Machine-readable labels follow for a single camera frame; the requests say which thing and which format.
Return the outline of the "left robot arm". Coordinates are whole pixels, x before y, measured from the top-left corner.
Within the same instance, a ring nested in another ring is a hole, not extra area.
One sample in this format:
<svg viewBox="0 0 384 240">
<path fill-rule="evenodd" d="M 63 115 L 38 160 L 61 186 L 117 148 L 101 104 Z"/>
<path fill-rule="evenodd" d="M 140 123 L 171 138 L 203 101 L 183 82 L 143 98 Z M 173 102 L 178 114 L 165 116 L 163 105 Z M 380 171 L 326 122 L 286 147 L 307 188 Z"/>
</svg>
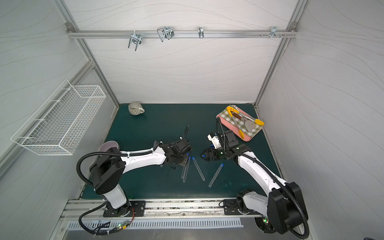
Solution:
<svg viewBox="0 0 384 240">
<path fill-rule="evenodd" d="M 186 139 L 174 143 L 154 142 L 150 149 L 140 151 L 120 151 L 115 141 L 105 142 L 98 152 L 82 156 L 76 165 L 78 176 L 89 186 L 93 187 L 96 194 L 104 197 L 114 210 L 119 210 L 128 205 L 128 198 L 120 186 L 122 175 L 143 167 L 154 165 L 179 165 L 188 159 L 191 146 Z M 84 160 L 97 156 L 98 159 L 90 166 L 91 180 L 85 177 L 81 170 Z"/>
</svg>

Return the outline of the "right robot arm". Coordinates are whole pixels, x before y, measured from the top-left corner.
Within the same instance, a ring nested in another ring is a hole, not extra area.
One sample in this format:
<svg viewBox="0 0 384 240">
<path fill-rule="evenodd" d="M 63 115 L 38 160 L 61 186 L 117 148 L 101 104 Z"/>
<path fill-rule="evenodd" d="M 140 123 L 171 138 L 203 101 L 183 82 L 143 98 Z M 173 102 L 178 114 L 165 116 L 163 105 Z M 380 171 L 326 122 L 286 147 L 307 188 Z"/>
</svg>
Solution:
<svg viewBox="0 0 384 240">
<path fill-rule="evenodd" d="M 240 146 L 227 152 L 210 147 L 202 152 L 201 158 L 207 162 L 233 159 L 260 185 L 265 195 L 245 190 L 238 194 L 232 207 L 242 215 L 259 213 L 255 222 L 261 231 L 281 235 L 291 232 L 302 240 L 309 237 L 309 216 L 299 185 L 277 176 L 248 147 Z"/>
</svg>

